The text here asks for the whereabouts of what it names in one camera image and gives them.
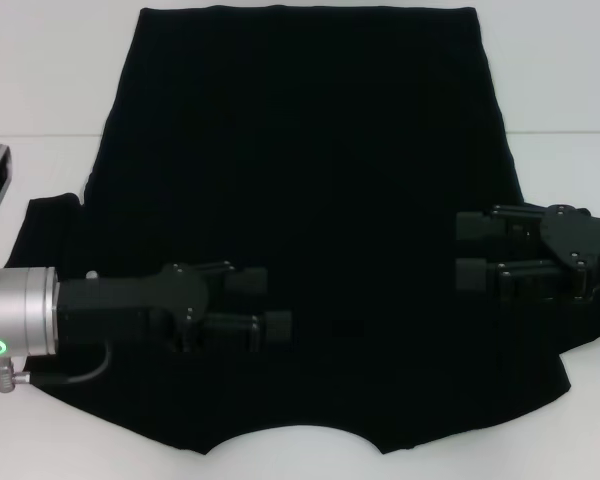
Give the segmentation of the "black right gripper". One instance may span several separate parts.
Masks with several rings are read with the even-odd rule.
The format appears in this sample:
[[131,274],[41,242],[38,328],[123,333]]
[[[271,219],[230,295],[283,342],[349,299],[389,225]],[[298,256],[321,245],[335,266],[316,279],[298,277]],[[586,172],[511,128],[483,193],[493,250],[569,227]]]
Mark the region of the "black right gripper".
[[570,205],[495,205],[486,211],[458,212],[455,240],[539,242],[552,260],[490,263],[459,258],[456,289],[485,294],[502,302],[589,300],[600,288],[600,218]]

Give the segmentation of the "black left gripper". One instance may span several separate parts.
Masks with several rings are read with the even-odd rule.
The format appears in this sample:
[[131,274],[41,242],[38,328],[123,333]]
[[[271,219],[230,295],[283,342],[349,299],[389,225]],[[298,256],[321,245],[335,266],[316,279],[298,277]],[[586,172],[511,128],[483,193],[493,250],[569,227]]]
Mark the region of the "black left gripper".
[[[268,271],[238,269],[229,261],[172,264],[134,278],[72,279],[59,284],[56,302],[60,347],[139,344],[190,353],[211,293],[266,296]],[[292,315],[210,313],[202,323],[205,351],[260,351],[288,344]]]

